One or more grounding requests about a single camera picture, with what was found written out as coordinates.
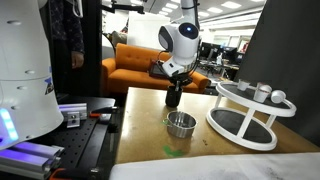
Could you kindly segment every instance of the white cloth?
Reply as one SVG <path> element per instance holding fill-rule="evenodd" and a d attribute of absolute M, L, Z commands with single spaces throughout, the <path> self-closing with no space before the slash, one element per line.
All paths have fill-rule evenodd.
<path fill-rule="evenodd" d="M 320 153 L 212 155 L 117 164 L 110 180 L 318 180 Z"/>

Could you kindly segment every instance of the orange sofa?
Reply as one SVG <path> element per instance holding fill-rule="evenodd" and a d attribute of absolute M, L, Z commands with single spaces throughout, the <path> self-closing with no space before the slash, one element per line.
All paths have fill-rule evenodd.
<path fill-rule="evenodd" d="M 102 93 L 127 93 L 129 87 L 166 90 L 172 85 L 167 79 L 149 76 L 151 60 L 158 59 L 159 51 L 117 44 L 116 57 L 102 60 Z M 168 53 L 161 53 L 159 59 L 168 60 Z M 200 73 L 191 75 L 193 82 L 183 87 L 183 92 L 202 94 L 209 79 Z"/>

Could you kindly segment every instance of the stainless steel bowl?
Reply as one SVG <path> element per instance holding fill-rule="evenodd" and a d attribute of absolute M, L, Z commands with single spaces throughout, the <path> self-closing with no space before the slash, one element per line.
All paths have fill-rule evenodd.
<path fill-rule="evenodd" d="M 191 137 L 197 125 L 194 117 L 181 111 L 170 112 L 166 121 L 167 131 L 179 138 Z"/>

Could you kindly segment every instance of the wooden table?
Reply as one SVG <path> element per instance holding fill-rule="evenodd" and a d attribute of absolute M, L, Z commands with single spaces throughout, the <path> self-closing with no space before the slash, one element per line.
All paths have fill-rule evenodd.
<path fill-rule="evenodd" d="M 183 93 L 177 108 L 167 107 L 165 97 L 166 91 L 129 88 L 116 164 L 202 155 L 320 152 L 318 146 L 279 122 L 271 127 L 278 138 L 275 149 L 257 151 L 242 147 L 222 137 L 206 120 L 217 96 Z M 222 98 L 220 106 L 248 110 L 226 98 Z M 191 138 L 168 134 L 162 120 L 175 110 L 186 112 L 198 121 Z M 254 116 L 267 121 L 265 114 L 258 112 Z"/>

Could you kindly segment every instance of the person's arm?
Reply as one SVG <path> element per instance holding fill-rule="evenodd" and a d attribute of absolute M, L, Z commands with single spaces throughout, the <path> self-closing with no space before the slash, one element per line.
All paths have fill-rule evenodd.
<path fill-rule="evenodd" d="M 84 63 L 84 43 L 80 18 L 73 14 L 73 5 L 64 1 L 64 27 L 71 50 L 72 68 L 82 67 Z"/>

